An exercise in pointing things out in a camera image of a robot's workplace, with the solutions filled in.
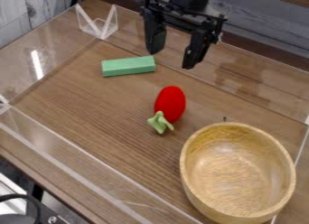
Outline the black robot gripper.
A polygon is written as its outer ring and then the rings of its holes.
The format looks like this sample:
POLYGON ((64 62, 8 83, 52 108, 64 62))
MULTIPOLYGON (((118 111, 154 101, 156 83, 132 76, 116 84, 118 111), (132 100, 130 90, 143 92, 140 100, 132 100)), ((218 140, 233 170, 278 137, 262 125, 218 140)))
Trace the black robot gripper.
POLYGON ((203 60, 213 43, 217 42, 215 28, 221 29, 227 17, 215 10, 210 0, 143 0, 142 18, 146 49, 156 54, 165 49, 166 25, 186 30, 191 36, 185 49, 182 68, 189 70, 203 60))

